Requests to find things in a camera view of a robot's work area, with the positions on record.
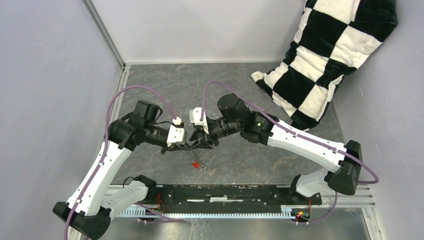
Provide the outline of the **large metal keyring plate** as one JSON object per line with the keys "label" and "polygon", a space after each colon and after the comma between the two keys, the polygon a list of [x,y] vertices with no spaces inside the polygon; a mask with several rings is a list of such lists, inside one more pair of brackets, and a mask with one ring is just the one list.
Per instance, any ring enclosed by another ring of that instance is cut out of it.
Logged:
{"label": "large metal keyring plate", "polygon": [[192,163],[195,162],[195,163],[199,164],[200,168],[198,168],[198,169],[202,169],[202,170],[206,169],[205,164],[203,162],[203,159],[200,157],[200,155],[195,150],[193,150],[193,149],[189,150],[188,154],[192,159]]}

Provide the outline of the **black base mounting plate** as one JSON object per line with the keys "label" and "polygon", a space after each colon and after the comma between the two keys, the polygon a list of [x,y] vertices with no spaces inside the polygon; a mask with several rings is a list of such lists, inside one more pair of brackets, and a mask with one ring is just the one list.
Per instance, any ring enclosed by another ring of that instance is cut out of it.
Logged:
{"label": "black base mounting plate", "polygon": [[318,206],[319,193],[304,197],[288,185],[176,185],[150,188],[139,203],[164,207],[166,214],[274,214],[282,206]]}

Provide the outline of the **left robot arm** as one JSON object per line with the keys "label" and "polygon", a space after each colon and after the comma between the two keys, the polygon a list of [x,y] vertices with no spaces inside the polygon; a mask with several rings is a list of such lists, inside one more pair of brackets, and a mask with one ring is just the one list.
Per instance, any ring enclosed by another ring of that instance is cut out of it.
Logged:
{"label": "left robot arm", "polygon": [[77,190],[67,201],[58,201],[53,213],[91,240],[100,239],[112,220],[132,204],[153,203],[157,190],[134,180],[117,193],[106,197],[112,180],[126,159],[142,143],[161,147],[164,151],[183,145],[187,133],[180,117],[172,119],[169,128],[159,127],[163,110],[156,104],[139,100],[130,113],[108,125],[108,135],[100,152]]}

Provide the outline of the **black and white checkered blanket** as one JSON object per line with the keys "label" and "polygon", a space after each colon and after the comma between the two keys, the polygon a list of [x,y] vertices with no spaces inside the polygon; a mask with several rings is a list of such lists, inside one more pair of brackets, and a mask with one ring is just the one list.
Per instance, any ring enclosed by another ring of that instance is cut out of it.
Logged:
{"label": "black and white checkered blanket", "polygon": [[307,131],[326,113],[344,77],[359,69],[398,25],[394,0],[307,0],[284,59],[251,78]]}

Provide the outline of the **aluminium frame rail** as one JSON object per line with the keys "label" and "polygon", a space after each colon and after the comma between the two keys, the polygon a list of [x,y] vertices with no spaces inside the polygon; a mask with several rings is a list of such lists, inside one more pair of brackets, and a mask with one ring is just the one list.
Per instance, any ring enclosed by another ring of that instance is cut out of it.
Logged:
{"label": "aluminium frame rail", "polygon": [[[120,192],[124,188],[121,185],[112,184],[106,188],[104,195],[100,200],[109,198],[115,193]],[[307,205],[305,199],[294,199],[297,197],[289,196],[288,185],[158,185],[156,194],[150,193],[153,190],[149,189],[146,197],[142,202],[154,201],[153,197],[160,194],[160,199],[168,205],[171,203],[181,204],[184,202],[217,202],[217,203],[242,203],[242,202],[257,202],[265,205],[277,205],[282,207],[301,207]],[[316,208],[329,208],[335,200],[335,193],[316,193],[309,197],[312,205]],[[371,195],[369,187],[360,185],[356,195],[343,195],[338,193],[336,208],[376,208],[376,203]]]}

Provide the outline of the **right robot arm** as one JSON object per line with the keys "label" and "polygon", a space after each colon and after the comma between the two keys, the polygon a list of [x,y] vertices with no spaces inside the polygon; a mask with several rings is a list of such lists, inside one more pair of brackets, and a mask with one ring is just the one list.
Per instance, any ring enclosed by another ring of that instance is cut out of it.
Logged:
{"label": "right robot arm", "polygon": [[273,115],[250,110],[234,93],[222,96],[217,106],[222,115],[217,119],[207,117],[201,107],[190,110],[194,126],[192,149],[213,149],[220,138],[240,134],[250,143],[288,150],[322,167],[293,179],[288,191],[293,203],[302,204],[318,193],[356,193],[362,169],[358,142],[350,140],[344,144],[303,132]]}

